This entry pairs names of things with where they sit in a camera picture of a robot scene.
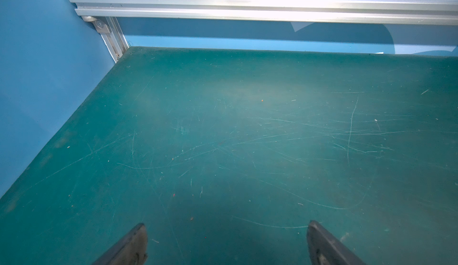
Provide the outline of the left aluminium frame post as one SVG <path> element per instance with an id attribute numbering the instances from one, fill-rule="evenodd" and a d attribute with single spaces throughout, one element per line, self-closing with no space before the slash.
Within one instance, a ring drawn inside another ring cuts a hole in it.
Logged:
<path id="1" fill-rule="evenodd" d="M 109 54 L 117 63 L 128 50 L 128 42 L 122 32 L 117 18 L 81 16 L 82 20 L 91 23 L 107 46 Z"/>

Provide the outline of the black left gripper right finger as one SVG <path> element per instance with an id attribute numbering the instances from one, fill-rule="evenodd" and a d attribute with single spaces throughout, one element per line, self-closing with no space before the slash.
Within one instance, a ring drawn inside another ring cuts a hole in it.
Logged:
<path id="1" fill-rule="evenodd" d="M 312 265 L 366 264 L 315 220 L 308 225 L 307 244 Z"/>

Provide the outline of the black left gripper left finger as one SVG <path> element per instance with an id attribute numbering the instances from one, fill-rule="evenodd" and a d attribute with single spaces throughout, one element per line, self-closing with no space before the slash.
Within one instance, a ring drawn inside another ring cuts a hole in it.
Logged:
<path id="1" fill-rule="evenodd" d="M 93 265 L 143 265 L 147 258 L 148 236 L 144 223 L 135 225 Z"/>

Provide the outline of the horizontal aluminium frame rail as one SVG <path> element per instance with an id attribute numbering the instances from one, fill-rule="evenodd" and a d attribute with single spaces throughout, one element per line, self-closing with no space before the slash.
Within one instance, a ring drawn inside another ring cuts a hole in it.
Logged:
<path id="1" fill-rule="evenodd" d="M 456 0 L 69 0 L 79 16 L 312 23 L 458 24 Z"/>

